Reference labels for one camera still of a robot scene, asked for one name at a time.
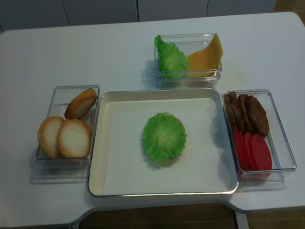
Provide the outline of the brown meat patty back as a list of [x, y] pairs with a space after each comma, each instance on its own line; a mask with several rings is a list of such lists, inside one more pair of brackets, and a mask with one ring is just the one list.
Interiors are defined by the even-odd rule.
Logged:
[[225, 109], [226, 109], [227, 116], [228, 116], [229, 122], [231, 124], [231, 127], [234, 130], [234, 129], [237, 128], [237, 124], [236, 124], [236, 121], [235, 121], [233, 107], [232, 107], [230, 97], [229, 97], [228, 94], [224, 95], [224, 106], [225, 106]]

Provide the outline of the green lettuce leaf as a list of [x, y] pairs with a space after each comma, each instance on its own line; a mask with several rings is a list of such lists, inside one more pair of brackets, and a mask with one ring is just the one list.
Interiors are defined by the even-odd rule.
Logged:
[[142, 132], [142, 148], [153, 163], [170, 166], [180, 156], [186, 144], [186, 130], [182, 122], [168, 112], [149, 118]]

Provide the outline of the clear lettuce cheese container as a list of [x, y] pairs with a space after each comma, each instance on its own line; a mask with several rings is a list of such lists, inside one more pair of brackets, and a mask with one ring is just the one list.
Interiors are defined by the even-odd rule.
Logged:
[[[175, 34], [160, 35], [164, 42], [174, 43], [185, 56], [204, 49], [212, 40], [216, 33], [195, 33], [195, 34]], [[185, 78], [179, 79], [163, 79], [162, 72], [159, 69], [159, 55], [154, 45], [154, 72], [155, 79], [162, 88], [178, 88], [178, 87], [215, 87], [220, 79], [222, 72], [222, 63], [215, 70], [207, 70], [211, 73], [206, 77], [189, 78], [189, 69], [186, 70]]]

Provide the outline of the tilted bun back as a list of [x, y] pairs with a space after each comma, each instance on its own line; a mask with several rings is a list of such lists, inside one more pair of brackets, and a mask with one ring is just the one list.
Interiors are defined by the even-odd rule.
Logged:
[[93, 107], [97, 100], [97, 93], [89, 88], [76, 96], [67, 106], [64, 113], [66, 119], [81, 119]]

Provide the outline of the green lettuce leaves in container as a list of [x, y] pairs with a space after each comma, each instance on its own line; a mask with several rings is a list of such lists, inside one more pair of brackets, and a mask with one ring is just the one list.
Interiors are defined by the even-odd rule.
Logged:
[[185, 54], [172, 42], [164, 42], [160, 35], [154, 39], [159, 55], [159, 69], [163, 79], [185, 78], [188, 61]]

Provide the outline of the red tomato slice back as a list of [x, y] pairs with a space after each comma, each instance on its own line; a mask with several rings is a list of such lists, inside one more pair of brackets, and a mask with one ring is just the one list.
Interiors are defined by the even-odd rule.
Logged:
[[236, 150], [237, 150], [237, 153], [238, 153], [240, 167], [241, 167], [242, 170], [244, 170], [246, 163], [244, 162], [242, 145], [239, 141], [238, 129], [237, 128], [235, 128], [233, 130], [233, 134], [234, 134], [234, 140], [235, 140]]

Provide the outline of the bottom bun on tray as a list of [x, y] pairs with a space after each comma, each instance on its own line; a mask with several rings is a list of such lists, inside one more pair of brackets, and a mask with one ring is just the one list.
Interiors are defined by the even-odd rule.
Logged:
[[186, 144], [186, 130], [182, 122], [173, 115], [160, 117], [153, 125], [150, 159], [168, 166], [177, 161]]

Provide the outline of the red tomato slice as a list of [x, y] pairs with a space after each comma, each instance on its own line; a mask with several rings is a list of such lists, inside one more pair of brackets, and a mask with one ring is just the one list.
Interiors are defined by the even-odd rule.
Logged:
[[244, 170], [246, 163], [244, 162], [242, 145], [239, 141], [238, 129], [237, 128], [235, 128], [233, 130], [233, 134], [234, 134], [234, 140], [235, 140], [236, 150], [237, 150], [237, 153], [238, 153], [240, 167], [241, 167], [242, 170]]
[[248, 164], [248, 170], [254, 170], [255, 169], [255, 164], [254, 164], [254, 162], [252, 160], [252, 157], [251, 157], [251, 147], [250, 147], [251, 138], [252, 138], [252, 135], [249, 132], [246, 132], [243, 135], [243, 138], [242, 138], [243, 145], [244, 145], [245, 158], [246, 158], [246, 161], [247, 161], [247, 164]]
[[270, 150], [259, 134], [252, 135], [250, 139], [250, 162], [250, 168], [254, 171], [272, 169]]

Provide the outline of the white paper tray liner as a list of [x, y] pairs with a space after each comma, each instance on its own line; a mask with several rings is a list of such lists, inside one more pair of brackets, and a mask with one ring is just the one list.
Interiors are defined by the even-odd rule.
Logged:
[[[211, 98], [115, 102], [106, 168], [105, 194], [226, 192], [230, 176], [222, 154], [224, 139]], [[168, 112], [186, 130], [185, 149], [167, 167], [153, 163], [142, 149], [142, 131], [149, 118]]]

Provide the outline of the brown meat patty front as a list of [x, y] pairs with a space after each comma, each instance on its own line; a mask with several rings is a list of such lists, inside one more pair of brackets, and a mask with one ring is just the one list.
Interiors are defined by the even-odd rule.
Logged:
[[266, 137], [269, 133], [269, 123], [266, 112], [260, 102], [251, 96], [245, 99], [245, 106], [248, 115], [248, 120], [254, 131], [262, 137]]

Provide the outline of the white metal baking tray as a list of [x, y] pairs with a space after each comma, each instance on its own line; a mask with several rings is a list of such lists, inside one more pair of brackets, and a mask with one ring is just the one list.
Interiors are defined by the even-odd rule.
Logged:
[[[155, 163], [142, 132], [159, 112], [173, 114], [186, 131], [175, 159]], [[88, 180], [94, 196], [232, 194], [237, 172], [222, 100], [213, 88], [108, 92], [100, 101]]]

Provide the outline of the bun front middle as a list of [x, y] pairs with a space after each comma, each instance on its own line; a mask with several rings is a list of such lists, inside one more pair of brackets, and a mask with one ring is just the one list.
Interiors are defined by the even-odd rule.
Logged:
[[58, 131], [58, 149], [64, 158], [85, 158], [89, 154], [91, 129], [78, 119], [62, 122]]

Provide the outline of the clear bun container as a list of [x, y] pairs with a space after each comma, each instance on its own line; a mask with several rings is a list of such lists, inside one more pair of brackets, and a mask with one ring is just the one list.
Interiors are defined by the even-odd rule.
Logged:
[[[82, 85], [82, 86], [57, 86], [54, 89], [51, 104], [49, 106], [49, 110], [47, 113], [47, 117], [59, 116], [61, 118], [64, 117], [64, 113], [68, 104], [79, 94], [84, 92], [86, 89], [93, 89], [97, 96], [100, 95], [100, 88], [98, 85]], [[35, 165], [39, 167], [51, 167], [51, 168], [65, 168], [65, 167], [87, 167], [91, 163], [92, 159], [92, 151], [94, 145], [94, 138], [96, 134], [96, 123], [97, 123], [97, 115], [99, 111], [98, 100], [96, 100], [95, 104], [88, 111], [84, 117], [81, 118], [85, 124], [87, 124], [91, 130], [92, 137], [90, 138], [90, 148], [89, 155], [84, 158], [57, 158], [51, 159], [49, 158], [39, 147], [36, 153]]]

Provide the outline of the clear meat tomato container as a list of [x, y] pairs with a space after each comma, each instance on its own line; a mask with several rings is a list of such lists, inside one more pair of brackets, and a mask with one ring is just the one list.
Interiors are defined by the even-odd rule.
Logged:
[[248, 170], [248, 164], [245, 158], [244, 145], [242, 140], [243, 135], [245, 133], [242, 133], [240, 130], [238, 130], [239, 141], [242, 145], [242, 150], [243, 150], [243, 158], [244, 158], [244, 162], [246, 163], [244, 170], [242, 170], [240, 167], [238, 153], [236, 150], [236, 145], [234, 140], [233, 129], [229, 122], [227, 112], [224, 106], [224, 95], [225, 94], [229, 95], [230, 92], [223, 93], [222, 99], [223, 99], [224, 115], [228, 123], [228, 133], [231, 141], [232, 153], [239, 178], [241, 180], [247, 180], [251, 182], [282, 181], [285, 175], [294, 172], [296, 170], [296, 162], [292, 154], [290, 145], [288, 143], [285, 131], [283, 129], [271, 93], [268, 90], [236, 91], [237, 98], [241, 94], [246, 94], [248, 96], [252, 95], [253, 97], [255, 97], [264, 108], [269, 123], [269, 128], [270, 128], [269, 133], [266, 137], [263, 138], [270, 150], [271, 159], [272, 159], [272, 169], [254, 171], [254, 170]]

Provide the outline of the brown meat patty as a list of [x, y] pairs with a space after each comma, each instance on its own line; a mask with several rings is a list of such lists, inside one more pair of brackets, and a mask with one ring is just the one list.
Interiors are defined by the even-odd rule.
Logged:
[[240, 130], [242, 133], [244, 133], [244, 120], [243, 116], [240, 110], [239, 101], [236, 96], [236, 92], [230, 92], [229, 93], [231, 105], [233, 108], [234, 118], [238, 127], [238, 130]]
[[244, 124], [244, 133], [245, 132], [249, 132], [251, 134], [254, 134], [255, 131], [251, 126], [251, 123], [249, 122], [248, 119], [248, 115], [247, 115], [247, 109], [246, 109], [246, 104], [245, 104], [245, 100], [248, 97], [248, 95], [246, 94], [241, 94], [238, 96], [238, 102], [239, 102], [239, 106], [240, 106], [240, 110], [241, 110], [241, 114], [242, 114], [242, 120], [243, 120], [243, 124]]
[[236, 124], [236, 121], [235, 121], [233, 107], [232, 107], [230, 97], [229, 97], [228, 94], [224, 95], [224, 106], [225, 106], [225, 109], [226, 109], [227, 116], [228, 116], [229, 122], [231, 124], [231, 127], [234, 130], [234, 129], [237, 128], [237, 124]]
[[262, 137], [266, 137], [269, 133], [269, 123], [266, 112], [260, 102], [251, 96], [245, 99], [245, 106], [248, 115], [248, 120], [254, 131]]

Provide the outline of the yellow cheese slices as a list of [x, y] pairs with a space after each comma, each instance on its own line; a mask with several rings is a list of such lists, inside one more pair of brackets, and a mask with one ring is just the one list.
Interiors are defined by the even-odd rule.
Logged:
[[187, 56], [189, 66], [188, 77], [198, 78], [209, 76], [211, 73], [207, 73], [206, 71], [217, 69], [222, 55], [222, 45], [216, 33], [204, 49]]

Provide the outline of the bun far left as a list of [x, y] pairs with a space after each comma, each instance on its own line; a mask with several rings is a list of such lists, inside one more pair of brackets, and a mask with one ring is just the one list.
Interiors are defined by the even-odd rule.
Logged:
[[63, 121], [59, 116], [51, 116], [46, 118], [38, 129], [39, 146], [49, 158], [61, 158], [57, 137]]

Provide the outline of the red tomato slice front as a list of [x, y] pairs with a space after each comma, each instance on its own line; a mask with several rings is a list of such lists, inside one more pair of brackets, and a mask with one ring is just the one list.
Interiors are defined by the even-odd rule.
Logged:
[[270, 150], [259, 134], [252, 135], [250, 139], [250, 162], [250, 168], [254, 171], [272, 169]]

